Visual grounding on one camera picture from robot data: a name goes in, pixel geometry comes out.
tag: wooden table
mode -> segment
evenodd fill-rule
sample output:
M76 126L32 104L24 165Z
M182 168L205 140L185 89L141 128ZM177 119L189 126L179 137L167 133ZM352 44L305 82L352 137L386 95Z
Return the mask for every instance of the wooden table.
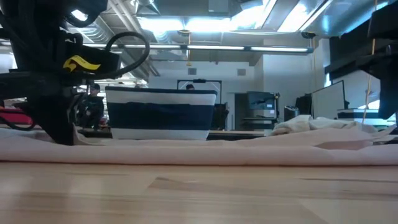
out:
M397 223L398 167L0 163L8 223Z

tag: white fabric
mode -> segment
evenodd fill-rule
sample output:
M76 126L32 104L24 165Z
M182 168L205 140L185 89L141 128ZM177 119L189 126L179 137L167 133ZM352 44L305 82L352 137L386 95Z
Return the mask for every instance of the white fabric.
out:
M367 133L376 133L373 126L361 124L356 121L342 121L328 118L312 119L310 115L300 115L289 121L277 124L271 135L299 133L324 128L350 129L357 128Z
M318 129L235 142L114 139L93 142L76 134L78 145L63 146L54 144L43 132L0 129L0 160L216 166L398 165L397 145L373 146L374 140L389 131L370 134L355 127Z

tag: ceiling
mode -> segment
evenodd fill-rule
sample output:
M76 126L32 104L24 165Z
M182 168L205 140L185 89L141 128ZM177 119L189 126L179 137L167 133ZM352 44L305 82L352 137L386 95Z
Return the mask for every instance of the ceiling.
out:
M276 0L263 26L255 29L251 24L247 27L239 27L232 32L192 32L190 38L181 36L176 30L154 32L153 30L142 29L143 19L178 19L182 21L184 27L188 26L189 21L195 18L222 19L232 18L242 11L244 7L250 7L248 4L257 4L259 0L154 0L154 5L160 12L157 15L148 8L143 7L136 13L136 6L131 4L130 0L109 0L108 10L103 12L96 21L96 25L105 30L107 36L126 32L128 26L143 33L152 43L158 44L197 44L197 45L240 45L240 46L294 46L309 47L310 41L304 39L299 32L278 32L288 27L289 23L299 21L305 22L311 15L328 3L322 13L320 13L313 22L303 31L314 32L320 37L328 38L339 36L350 31L369 19L373 9L374 0ZM388 0L379 0L379 5L383 6ZM307 13L308 17L301 18L299 13ZM258 21L260 16L246 14L246 17ZM153 29L161 29L167 23L159 23ZM107 38L101 40L85 38L85 42L106 43ZM123 39L124 44L136 44L134 39ZM139 57L140 50L124 50L124 59L126 63ZM189 59L191 61L207 62L249 62L255 65L261 53L255 52L233 52L233 51L215 51L215 50L191 50ZM135 71L138 77L147 77L150 74L159 75L150 61L179 61L188 60L187 51L184 50L151 50L150 60L142 66L141 70Z

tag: yellow tape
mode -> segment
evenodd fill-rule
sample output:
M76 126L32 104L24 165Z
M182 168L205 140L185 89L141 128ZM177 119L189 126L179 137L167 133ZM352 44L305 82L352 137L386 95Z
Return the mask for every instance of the yellow tape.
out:
M63 64L63 68L69 68L71 72L74 71L74 69L77 68L77 65L75 63L72 63L72 61L88 70L97 70L101 66L101 65L94 65L92 63L89 63L81 56L75 55L75 56L72 56L70 59L68 59Z

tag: ceiling light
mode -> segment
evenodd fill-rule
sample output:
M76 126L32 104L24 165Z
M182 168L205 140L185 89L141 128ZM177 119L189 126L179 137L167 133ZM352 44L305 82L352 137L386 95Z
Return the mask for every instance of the ceiling light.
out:
M105 48L105 47L106 47L106 44L84 44L84 46L87 46L87 47L95 47L95 48ZM111 46L111 48L117 48L117 47L118 47L117 44L113 44L113 45Z
M185 29L192 32L226 32L232 30L231 19L191 19L188 21Z
M72 12L72 15L76 17L76 19L80 21L86 21L87 20L87 15L82 13L80 10L76 9Z
M180 49L181 46L179 45L160 45L160 44L154 44L150 45L151 49L157 50L157 49Z
M282 23L278 32L296 32L303 26L310 16L309 10L301 3L298 3Z
M166 32L170 30L182 30L184 25L180 19L148 19L138 17L141 27L152 32Z
M256 22L254 28L261 29L264 23L266 22L269 14L271 13L272 9L274 8L276 0L264 0L265 8L262 14L259 16L259 20Z
M306 48L294 47L251 47L252 51L266 51L266 52L308 52Z
M130 49L144 49L145 45L144 44L126 44L125 48L130 48ZM150 49L151 50L159 50L159 49L180 49L181 47L179 45L162 45L162 44L151 44Z
M330 4L333 2L333 0L329 0L326 3L324 3L324 5L314 14L311 16L311 18L309 20L306 21L306 23L300 28L300 31L305 30L309 25L311 25L311 23L314 22L315 19L317 19L317 17L323 13L329 6Z
M264 6L254 6L249 9L245 9L235 15L232 18L232 25L234 26L233 30L248 29L253 27L256 24L256 18L260 18L264 12Z
M244 50L244 47L238 47L238 46L188 45L188 49L197 49L197 50Z

